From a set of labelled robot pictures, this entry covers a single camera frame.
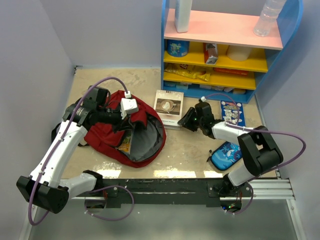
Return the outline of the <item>red flat box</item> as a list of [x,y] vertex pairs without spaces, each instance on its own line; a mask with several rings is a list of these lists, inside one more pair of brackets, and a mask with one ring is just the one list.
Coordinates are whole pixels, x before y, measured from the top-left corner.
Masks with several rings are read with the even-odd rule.
[[233,75],[241,75],[241,76],[247,76],[249,74],[246,70],[238,70],[238,69],[229,69],[229,68],[217,68],[214,67],[213,70],[215,72],[219,73],[225,73],[225,74],[233,74]]

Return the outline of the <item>blue pencil case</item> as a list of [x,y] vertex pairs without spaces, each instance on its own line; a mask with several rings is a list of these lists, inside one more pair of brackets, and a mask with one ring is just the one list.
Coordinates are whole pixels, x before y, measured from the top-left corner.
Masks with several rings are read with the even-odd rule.
[[209,157],[206,161],[219,171],[226,171],[242,157],[241,148],[237,144],[224,142],[216,150],[209,151]]

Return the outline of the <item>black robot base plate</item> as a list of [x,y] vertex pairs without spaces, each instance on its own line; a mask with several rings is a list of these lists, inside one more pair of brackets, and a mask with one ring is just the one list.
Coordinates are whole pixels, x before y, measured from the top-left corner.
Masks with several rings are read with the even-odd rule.
[[113,178],[103,179],[106,189],[106,207],[119,208],[131,204],[132,193],[136,205],[205,205],[209,208],[221,203],[239,204],[251,198],[250,185],[245,183],[230,192],[221,192],[222,178]]

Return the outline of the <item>blue snack can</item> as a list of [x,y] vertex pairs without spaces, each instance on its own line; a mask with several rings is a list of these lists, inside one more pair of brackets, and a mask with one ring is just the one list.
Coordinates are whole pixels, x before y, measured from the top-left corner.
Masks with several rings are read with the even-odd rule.
[[184,40],[167,40],[167,53],[172,57],[184,57],[189,53],[190,42]]

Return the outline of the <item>yellow chips bag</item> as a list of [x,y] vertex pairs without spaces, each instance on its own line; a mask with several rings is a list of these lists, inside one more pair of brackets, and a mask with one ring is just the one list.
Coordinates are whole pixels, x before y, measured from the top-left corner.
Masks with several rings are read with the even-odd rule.
[[206,82],[209,81],[213,72],[213,70],[208,67],[177,63],[167,63],[164,67],[164,71],[189,79],[197,79]]

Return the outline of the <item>orange treehouse paperback book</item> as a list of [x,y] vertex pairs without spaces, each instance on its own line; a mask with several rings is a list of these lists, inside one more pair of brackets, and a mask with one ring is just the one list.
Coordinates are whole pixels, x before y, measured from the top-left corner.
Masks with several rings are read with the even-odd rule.
[[132,146],[132,138],[133,138],[133,130],[126,130],[121,144],[117,147],[118,150],[129,154],[131,152]]

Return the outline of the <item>white coffee photo notebook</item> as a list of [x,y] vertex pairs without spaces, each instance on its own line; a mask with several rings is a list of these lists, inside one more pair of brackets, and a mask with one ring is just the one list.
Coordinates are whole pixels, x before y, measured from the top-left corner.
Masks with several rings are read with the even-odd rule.
[[178,121],[182,118],[183,100],[183,92],[168,90],[156,91],[153,108],[166,128],[180,129]]

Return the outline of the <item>blue comic paperback book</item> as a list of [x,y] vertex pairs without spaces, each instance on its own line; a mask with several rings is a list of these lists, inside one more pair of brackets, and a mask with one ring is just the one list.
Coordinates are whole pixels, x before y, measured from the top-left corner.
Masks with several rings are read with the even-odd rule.
[[233,102],[229,101],[221,101],[220,108],[221,118],[225,122],[232,122],[234,125],[237,123],[237,125],[240,127],[246,126],[244,109],[241,103],[237,102],[234,104]]

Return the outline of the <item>blue yellow pink shelf unit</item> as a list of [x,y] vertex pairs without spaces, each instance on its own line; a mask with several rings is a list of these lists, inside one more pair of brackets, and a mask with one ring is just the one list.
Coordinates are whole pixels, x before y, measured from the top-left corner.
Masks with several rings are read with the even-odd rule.
[[[178,33],[175,11],[167,0],[161,11],[161,67],[167,63],[206,67],[203,43],[217,44],[218,60],[209,81],[191,79],[173,73],[161,72],[162,90],[183,92],[186,97],[248,103],[260,87],[269,82],[275,69],[283,63],[283,55],[296,35],[303,15],[301,0],[288,0],[278,15],[269,35],[259,37],[253,28],[258,21],[255,15],[197,11],[190,13],[189,29]],[[167,40],[189,41],[188,54],[173,57],[167,52]],[[228,46],[251,47],[249,58],[234,61],[227,57]],[[213,68],[248,71],[248,75],[216,72]]]

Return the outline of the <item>clear plastic water bottle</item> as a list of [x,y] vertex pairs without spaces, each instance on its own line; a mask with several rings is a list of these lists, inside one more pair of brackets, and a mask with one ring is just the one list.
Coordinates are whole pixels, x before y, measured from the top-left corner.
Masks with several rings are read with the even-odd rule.
[[267,0],[265,2],[259,19],[253,28],[253,32],[257,36],[266,37],[269,35],[285,3],[286,0]]

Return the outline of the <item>red backpack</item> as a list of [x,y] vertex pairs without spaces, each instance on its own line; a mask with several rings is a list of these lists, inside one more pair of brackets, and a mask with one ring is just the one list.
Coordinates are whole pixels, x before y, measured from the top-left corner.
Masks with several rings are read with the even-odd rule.
[[90,126],[90,115],[95,112],[121,111],[121,99],[125,91],[110,93],[107,89],[96,87],[77,108],[73,103],[67,107],[63,121],[73,120],[77,127],[84,126],[87,133],[82,140],[97,152],[117,160],[123,165],[142,168],[150,164],[163,149],[166,142],[164,124],[157,112],[141,99],[136,99],[138,112],[127,115],[130,129],[133,130],[130,153],[118,150],[125,131],[113,132],[110,124],[96,123]]

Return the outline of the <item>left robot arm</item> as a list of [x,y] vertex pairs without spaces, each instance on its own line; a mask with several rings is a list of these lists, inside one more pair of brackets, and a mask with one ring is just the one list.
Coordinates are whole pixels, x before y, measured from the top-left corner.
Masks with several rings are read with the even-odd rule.
[[81,141],[119,163],[142,168],[161,152],[166,131],[159,114],[126,89],[110,93],[90,86],[70,105],[51,133],[51,146],[28,176],[17,180],[17,188],[31,205],[57,214],[67,201],[82,193],[99,196],[102,176],[85,170],[70,181],[62,174]]

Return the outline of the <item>white paper roll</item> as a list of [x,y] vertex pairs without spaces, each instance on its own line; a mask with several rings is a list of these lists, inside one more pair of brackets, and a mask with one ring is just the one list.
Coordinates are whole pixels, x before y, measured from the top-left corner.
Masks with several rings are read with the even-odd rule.
[[249,58],[252,49],[252,47],[247,46],[229,45],[226,50],[226,56],[233,61],[243,62]]

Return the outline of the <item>white carton on shelf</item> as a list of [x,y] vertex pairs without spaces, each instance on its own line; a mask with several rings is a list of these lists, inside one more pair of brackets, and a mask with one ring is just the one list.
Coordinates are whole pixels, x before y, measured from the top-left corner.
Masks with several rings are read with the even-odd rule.
[[176,0],[174,25],[178,33],[186,33],[189,29],[192,0]]

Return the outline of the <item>aluminium rail frame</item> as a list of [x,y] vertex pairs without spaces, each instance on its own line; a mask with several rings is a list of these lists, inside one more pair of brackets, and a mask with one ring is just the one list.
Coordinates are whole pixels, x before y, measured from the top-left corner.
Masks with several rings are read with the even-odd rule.
[[[53,130],[51,146],[29,176],[21,176],[16,186],[30,206],[37,206],[47,213],[58,214],[69,199],[79,195],[89,196],[98,192],[109,193],[113,186],[97,172],[86,170],[79,176],[62,180],[61,176],[75,148],[81,140],[89,145],[97,142],[93,128],[105,124],[111,130],[111,137],[128,130],[142,127],[147,132],[152,127],[154,143],[147,146],[138,141],[142,160],[134,160],[117,146],[108,145],[106,150],[112,157],[133,167],[144,167],[152,162],[165,145],[166,133],[160,116],[149,105],[133,96],[124,87],[110,93],[100,82],[91,85],[76,103],[69,106],[62,122]],[[130,196],[132,204],[187,204],[192,198],[207,192],[207,198],[214,200],[214,206],[221,198],[236,195],[260,175],[286,165],[283,155],[273,139],[273,132],[264,126],[248,128],[216,119],[206,97],[191,107],[178,124],[190,131],[201,130],[211,138],[238,145],[242,153],[243,166],[226,174],[221,179],[212,179],[203,187],[191,189],[187,179],[174,186],[168,179],[147,181],[145,179],[126,181],[117,186],[118,195],[111,196],[113,207],[122,205],[125,196]]]

